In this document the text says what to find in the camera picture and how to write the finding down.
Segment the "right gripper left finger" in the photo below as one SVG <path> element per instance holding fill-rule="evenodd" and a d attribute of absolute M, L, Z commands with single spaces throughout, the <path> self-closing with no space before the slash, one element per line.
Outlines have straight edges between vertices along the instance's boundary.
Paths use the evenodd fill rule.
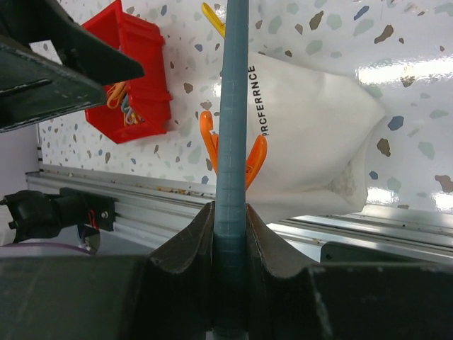
<path fill-rule="evenodd" d="M 2 339 L 204 339 L 214 204 L 147 256 L 1 260 Z"/>

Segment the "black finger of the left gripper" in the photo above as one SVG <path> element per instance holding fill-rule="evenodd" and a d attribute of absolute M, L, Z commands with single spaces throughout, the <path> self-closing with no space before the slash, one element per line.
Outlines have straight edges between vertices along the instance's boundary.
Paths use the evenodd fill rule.
<path fill-rule="evenodd" d="M 144 74 L 57 1 L 1 2 L 2 132 L 102 105 L 105 85 Z"/>

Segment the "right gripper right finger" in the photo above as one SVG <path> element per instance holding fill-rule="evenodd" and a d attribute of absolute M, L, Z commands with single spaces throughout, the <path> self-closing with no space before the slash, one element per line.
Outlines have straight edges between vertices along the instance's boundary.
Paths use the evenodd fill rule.
<path fill-rule="evenodd" d="M 452 267 L 317 263 L 247 207 L 250 339 L 451 339 Z"/>

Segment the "grey-blue clothes hanger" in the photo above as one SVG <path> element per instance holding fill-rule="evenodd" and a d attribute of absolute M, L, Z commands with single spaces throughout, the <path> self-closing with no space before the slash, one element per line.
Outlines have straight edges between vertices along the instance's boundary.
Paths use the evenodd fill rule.
<path fill-rule="evenodd" d="M 246 339 L 248 1 L 228 1 L 214 214 L 214 339 Z"/>

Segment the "white lettered underwear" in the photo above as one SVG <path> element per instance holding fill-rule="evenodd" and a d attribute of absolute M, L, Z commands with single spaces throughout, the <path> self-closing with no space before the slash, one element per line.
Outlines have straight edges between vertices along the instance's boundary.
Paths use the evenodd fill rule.
<path fill-rule="evenodd" d="M 362 211 L 365 158 L 383 105 L 345 76 L 248 56 L 248 145 L 262 135 L 264 164 L 248 203 L 266 222 Z"/>

